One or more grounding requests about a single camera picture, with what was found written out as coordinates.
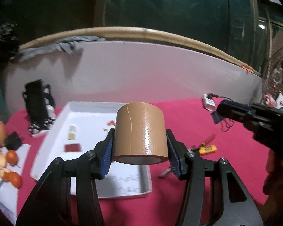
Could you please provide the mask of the right hand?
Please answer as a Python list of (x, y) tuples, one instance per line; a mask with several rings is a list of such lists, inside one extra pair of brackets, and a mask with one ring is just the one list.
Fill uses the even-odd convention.
[(273, 150), (269, 150), (265, 168), (268, 175), (263, 192), (277, 205), (283, 204), (283, 159), (280, 159)]

